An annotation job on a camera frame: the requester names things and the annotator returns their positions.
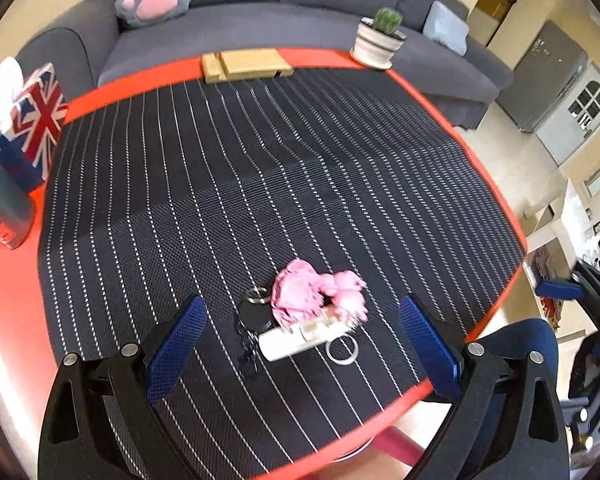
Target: gray sofa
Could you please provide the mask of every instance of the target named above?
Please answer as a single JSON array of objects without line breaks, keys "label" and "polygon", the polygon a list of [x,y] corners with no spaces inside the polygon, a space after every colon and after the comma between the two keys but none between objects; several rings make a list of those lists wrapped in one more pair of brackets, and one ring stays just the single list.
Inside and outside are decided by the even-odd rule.
[{"label": "gray sofa", "polygon": [[[192,0],[187,13],[126,30],[115,0],[84,0],[40,31],[18,54],[24,72],[56,67],[68,99],[177,59],[235,48],[296,46],[349,50],[362,16],[380,7],[403,15],[407,41],[395,70],[456,126],[475,128],[490,103],[513,80],[512,71],[472,38],[460,57],[421,31],[435,0]],[[441,0],[463,20],[457,0]]]}]

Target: cactus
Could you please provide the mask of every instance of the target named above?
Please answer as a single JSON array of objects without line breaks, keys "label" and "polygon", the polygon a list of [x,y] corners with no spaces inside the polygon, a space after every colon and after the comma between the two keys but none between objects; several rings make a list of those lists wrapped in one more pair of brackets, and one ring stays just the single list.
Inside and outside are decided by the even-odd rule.
[{"label": "cactus", "polygon": [[371,27],[387,36],[392,36],[402,23],[402,15],[397,10],[384,7],[376,12]]}]

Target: potted plant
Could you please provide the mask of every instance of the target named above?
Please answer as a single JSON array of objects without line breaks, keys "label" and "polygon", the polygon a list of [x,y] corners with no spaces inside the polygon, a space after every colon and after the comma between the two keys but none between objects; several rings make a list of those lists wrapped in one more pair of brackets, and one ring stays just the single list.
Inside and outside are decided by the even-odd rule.
[{"label": "potted plant", "polygon": [[351,57],[378,70],[391,68],[391,58],[406,40],[406,36],[397,30],[401,23],[401,13],[387,7],[378,10],[373,19],[362,18]]}]

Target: british flag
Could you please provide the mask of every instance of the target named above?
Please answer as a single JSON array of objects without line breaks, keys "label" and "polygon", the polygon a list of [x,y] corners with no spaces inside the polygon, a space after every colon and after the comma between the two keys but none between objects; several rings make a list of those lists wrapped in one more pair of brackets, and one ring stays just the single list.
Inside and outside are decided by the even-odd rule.
[{"label": "british flag", "polygon": [[48,179],[66,112],[48,63],[27,79],[11,109],[11,127],[0,128],[0,162],[25,192]]}]

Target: blue pants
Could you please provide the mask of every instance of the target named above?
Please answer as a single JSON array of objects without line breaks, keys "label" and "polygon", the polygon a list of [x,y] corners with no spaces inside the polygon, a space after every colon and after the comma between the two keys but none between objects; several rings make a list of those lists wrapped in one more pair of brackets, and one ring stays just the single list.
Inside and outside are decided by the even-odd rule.
[{"label": "blue pants", "polygon": [[[558,341],[554,331],[544,320],[525,319],[501,328],[478,341],[491,354],[511,359],[524,359],[533,350],[540,352],[554,378],[555,388],[558,378]],[[495,435],[504,401],[504,395],[492,397],[482,429],[463,469],[465,473],[475,472],[480,465],[480,460]]]}]

